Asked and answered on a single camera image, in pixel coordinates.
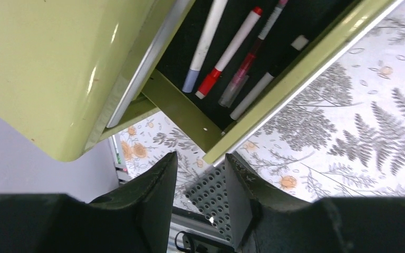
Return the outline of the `dark grey studded plate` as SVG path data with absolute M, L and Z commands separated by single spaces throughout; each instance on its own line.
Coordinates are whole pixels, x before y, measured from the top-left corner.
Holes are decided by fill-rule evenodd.
M 201 176 L 185 191 L 185 196 L 226 241 L 233 242 L 223 164 Z

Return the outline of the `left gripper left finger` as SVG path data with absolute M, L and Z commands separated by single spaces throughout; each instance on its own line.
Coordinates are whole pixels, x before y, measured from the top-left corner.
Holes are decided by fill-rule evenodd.
M 166 252 L 176 152 L 89 203 L 67 194 L 0 194 L 0 252 Z

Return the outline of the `blue white marker pen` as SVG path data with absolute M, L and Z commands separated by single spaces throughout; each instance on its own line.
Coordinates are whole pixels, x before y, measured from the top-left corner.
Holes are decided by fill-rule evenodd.
M 184 93 L 190 93 L 194 88 L 227 3 L 228 0 L 215 0 L 212 2 L 189 71 L 181 89 Z

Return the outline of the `black pen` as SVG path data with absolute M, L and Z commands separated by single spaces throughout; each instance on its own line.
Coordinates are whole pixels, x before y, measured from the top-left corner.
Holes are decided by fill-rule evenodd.
M 298 55 L 304 47 L 310 42 L 308 35 L 299 35 L 277 58 L 275 63 L 255 84 L 251 91 L 243 98 L 243 100 L 235 107 L 229 115 L 231 119 L 237 120 L 245 110 L 256 100 L 259 94 L 266 88 L 270 82 L 275 79 L 281 71 L 283 71 Z

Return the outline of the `red marker pen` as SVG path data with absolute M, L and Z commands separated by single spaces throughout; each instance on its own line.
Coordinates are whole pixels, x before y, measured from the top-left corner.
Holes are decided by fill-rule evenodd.
M 202 81 L 201 85 L 198 87 L 195 95 L 199 99 L 203 99 L 207 96 L 211 88 L 219 79 L 222 71 L 227 66 L 229 61 L 232 59 L 234 54 L 237 52 L 245 38 L 248 36 L 250 31 L 253 29 L 257 21 L 262 16 L 263 10 L 261 7 L 256 6 L 254 7 L 248 14 L 248 16 L 243 21 L 241 27 L 236 32 L 233 39 L 230 41 L 229 45 L 223 52 L 222 56 L 212 69 L 212 71 L 206 75 L 204 80 Z

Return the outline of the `yellow-green drawer cabinet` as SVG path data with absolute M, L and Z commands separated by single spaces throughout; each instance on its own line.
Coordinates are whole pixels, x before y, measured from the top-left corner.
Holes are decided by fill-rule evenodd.
M 201 74 L 212 71 L 248 13 L 263 13 L 202 102 L 181 86 L 211 1 L 0 1 L 0 118 L 55 160 L 162 111 L 218 164 L 318 77 L 399 1 L 290 1 L 261 48 L 258 81 L 283 69 L 246 113 L 204 112 L 247 53 L 275 1 L 229 1 Z M 314 41 L 283 58 L 299 34 Z

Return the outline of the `clear red gel pen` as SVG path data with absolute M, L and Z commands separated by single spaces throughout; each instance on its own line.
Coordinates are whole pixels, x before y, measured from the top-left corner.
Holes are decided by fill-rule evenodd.
M 243 59 L 239 69 L 234 74 L 233 78 L 231 79 L 230 83 L 225 88 L 223 94 L 221 95 L 218 104 L 225 108 L 229 108 L 238 94 L 240 93 L 242 87 L 246 83 L 249 76 L 247 75 L 249 69 L 251 68 L 252 64 L 254 63 L 257 52 L 259 51 L 262 42 L 266 39 L 268 33 L 270 32 L 271 28 L 279 18 L 280 14 L 282 13 L 283 9 L 285 8 L 288 0 L 280 0 L 278 1 L 277 5 L 274 7 L 271 15 L 267 19 L 265 25 L 262 27 L 260 33 L 258 34 L 253 46 L 248 51 L 246 57 Z

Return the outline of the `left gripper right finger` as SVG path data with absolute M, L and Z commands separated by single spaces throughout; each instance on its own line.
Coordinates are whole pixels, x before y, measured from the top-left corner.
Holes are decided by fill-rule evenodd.
M 405 197 L 313 203 L 225 156 L 232 244 L 241 252 L 405 252 Z

